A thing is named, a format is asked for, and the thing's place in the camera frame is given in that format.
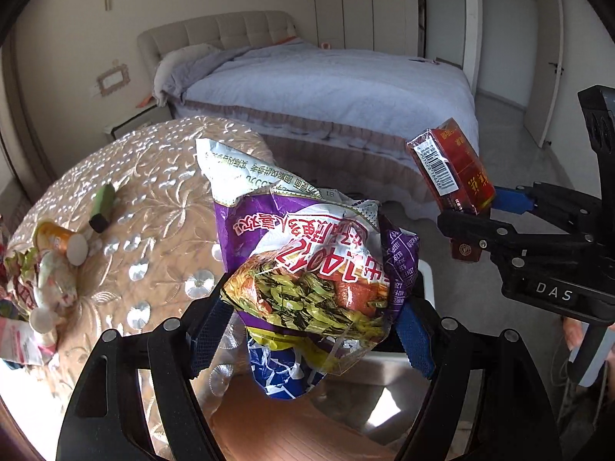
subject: red cigarette pack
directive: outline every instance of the red cigarette pack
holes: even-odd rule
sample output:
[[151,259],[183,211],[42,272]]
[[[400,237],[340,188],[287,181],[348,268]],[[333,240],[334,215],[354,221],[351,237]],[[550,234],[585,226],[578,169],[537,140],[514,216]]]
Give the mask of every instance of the red cigarette pack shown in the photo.
[[[480,214],[489,211],[496,196],[487,178],[485,167],[475,150],[451,118],[437,128],[419,135],[406,145],[416,162],[440,209],[454,209]],[[481,249],[478,244],[451,241],[454,258],[477,262]]]

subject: nightstand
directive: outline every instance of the nightstand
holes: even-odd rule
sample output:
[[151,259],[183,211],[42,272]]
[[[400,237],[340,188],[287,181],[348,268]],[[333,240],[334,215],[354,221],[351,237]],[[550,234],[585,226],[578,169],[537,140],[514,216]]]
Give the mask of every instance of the nightstand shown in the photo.
[[107,140],[113,142],[132,131],[171,119],[173,119],[173,116],[171,116],[168,106],[158,107],[156,102],[152,101],[147,106],[136,109],[124,118],[118,119],[117,122],[107,125],[103,128],[103,132]]

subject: small frame on wall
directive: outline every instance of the small frame on wall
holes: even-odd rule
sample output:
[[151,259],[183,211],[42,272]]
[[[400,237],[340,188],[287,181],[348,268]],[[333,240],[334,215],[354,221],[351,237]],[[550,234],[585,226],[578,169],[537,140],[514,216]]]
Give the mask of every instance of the small frame on wall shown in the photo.
[[96,78],[96,82],[100,88],[100,94],[103,97],[106,97],[110,93],[113,93],[130,83],[128,66],[126,64],[121,64],[120,66],[113,67]]

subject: bed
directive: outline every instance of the bed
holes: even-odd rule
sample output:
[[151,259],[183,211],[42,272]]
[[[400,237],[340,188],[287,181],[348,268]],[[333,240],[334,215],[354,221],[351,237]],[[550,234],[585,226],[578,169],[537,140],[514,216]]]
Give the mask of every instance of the bed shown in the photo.
[[202,43],[219,52],[177,65],[164,85],[173,115],[239,120],[265,138],[280,166],[319,187],[398,201],[412,219],[435,220],[405,140],[453,117],[478,152],[474,98],[456,67],[321,50],[280,11],[205,16],[138,37],[153,81],[169,53]]

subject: gray blanket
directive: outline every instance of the gray blanket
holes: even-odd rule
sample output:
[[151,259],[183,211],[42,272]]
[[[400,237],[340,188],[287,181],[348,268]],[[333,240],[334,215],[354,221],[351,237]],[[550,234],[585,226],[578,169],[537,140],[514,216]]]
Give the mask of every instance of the gray blanket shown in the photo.
[[297,38],[178,66],[164,89],[182,103],[239,106],[413,139],[448,118],[479,149],[474,98],[447,64],[368,50],[321,50]]

